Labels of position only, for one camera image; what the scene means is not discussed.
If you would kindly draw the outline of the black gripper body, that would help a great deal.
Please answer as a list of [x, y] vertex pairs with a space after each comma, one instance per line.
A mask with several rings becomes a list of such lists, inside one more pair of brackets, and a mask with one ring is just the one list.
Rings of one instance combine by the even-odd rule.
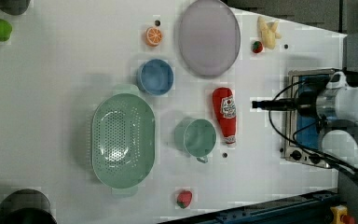
[[252, 108], [259, 108], [267, 111], [292, 111], [296, 110], [296, 102], [292, 98], [252, 101]]

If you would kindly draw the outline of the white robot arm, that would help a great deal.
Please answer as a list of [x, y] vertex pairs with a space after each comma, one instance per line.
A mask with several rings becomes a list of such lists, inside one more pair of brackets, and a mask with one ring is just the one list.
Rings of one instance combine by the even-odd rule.
[[288, 115], [278, 135], [291, 149], [290, 160], [322, 162], [358, 187], [358, 86], [343, 72], [293, 76], [273, 99], [253, 101], [252, 108]]

